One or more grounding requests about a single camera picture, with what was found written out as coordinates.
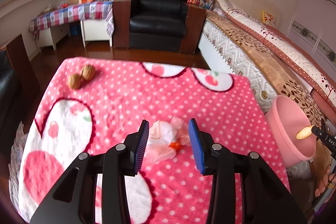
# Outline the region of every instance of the brown food piece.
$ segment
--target brown food piece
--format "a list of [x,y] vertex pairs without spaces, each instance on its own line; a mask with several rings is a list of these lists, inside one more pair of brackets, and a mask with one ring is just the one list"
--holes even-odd
[[70,75],[68,79],[68,86],[70,87],[70,89],[73,89],[73,90],[79,89],[81,86],[81,83],[82,83],[82,78],[79,74],[74,73]]
[[86,81],[92,80],[92,78],[95,76],[96,70],[95,67],[92,65],[85,65],[81,70],[81,76]]
[[313,126],[308,126],[308,127],[305,127],[303,129],[301,129],[297,134],[296,134],[296,139],[297,140],[302,140],[302,139],[305,139],[307,137],[309,137],[312,132],[311,132],[311,129],[313,128]]

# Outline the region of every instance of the polka dot quilt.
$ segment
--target polka dot quilt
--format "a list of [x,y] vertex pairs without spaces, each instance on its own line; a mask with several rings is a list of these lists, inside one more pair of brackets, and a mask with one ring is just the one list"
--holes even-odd
[[[79,90],[69,89],[68,77],[86,64],[96,68],[93,80]],[[19,176],[21,215],[29,221],[80,152],[105,153],[137,132],[143,119],[152,126],[173,116],[186,123],[195,118],[202,131],[232,152],[258,152],[289,189],[283,160],[247,78],[172,65],[71,58],[52,78],[28,135]],[[146,223],[205,223],[212,177],[200,175],[191,147],[159,163],[145,158],[141,174],[152,197],[146,199],[151,201]],[[236,176],[236,223],[241,222]]]

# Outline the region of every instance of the brown wooden panel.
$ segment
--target brown wooden panel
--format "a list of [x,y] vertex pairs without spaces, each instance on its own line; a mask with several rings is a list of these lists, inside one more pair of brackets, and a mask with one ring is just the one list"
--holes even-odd
[[129,21],[131,17],[131,0],[115,0],[113,2],[113,15],[113,47],[129,48]]
[[202,32],[206,10],[188,4],[187,19],[185,20],[185,36],[181,41],[180,52],[195,53]]
[[40,91],[40,84],[28,59],[22,35],[14,38],[5,46],[11,65],[20,78],[27,105]]

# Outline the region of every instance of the wooden floor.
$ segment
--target wooden floor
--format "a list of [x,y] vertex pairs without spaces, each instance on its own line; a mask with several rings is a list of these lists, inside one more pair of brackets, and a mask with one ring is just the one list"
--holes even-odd
[[59,65],[63,60],[77,56],[108,60],[165,63],[184,67],[209,69],[199,52],[191,55],[176,52],[115,49],[110,48],[108,41],[90,42],[86,48],[84,48],[80,36],[65,37],[58,42],[56,51],[54,51],[52,47],[45,47],[41,53],[31,61],[35,75],[40,83],[41,91],[23,120],[25,133],[29,131],[42,96]]

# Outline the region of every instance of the brown floral bed sheet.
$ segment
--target brown floral bed sheet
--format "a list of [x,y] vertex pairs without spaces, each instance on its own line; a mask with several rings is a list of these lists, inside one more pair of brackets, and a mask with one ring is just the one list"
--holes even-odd
[[293,72],[260,41],[243,29],[236,26],[229,19],[215,12],[207,12],[207,20],[216,25],[232,42],[244,50],[245,54],[263,73],[263,76],[275,89],[294,100],[306,113],[312,125],[321,127],[322,112],[307,90],[299,84]]

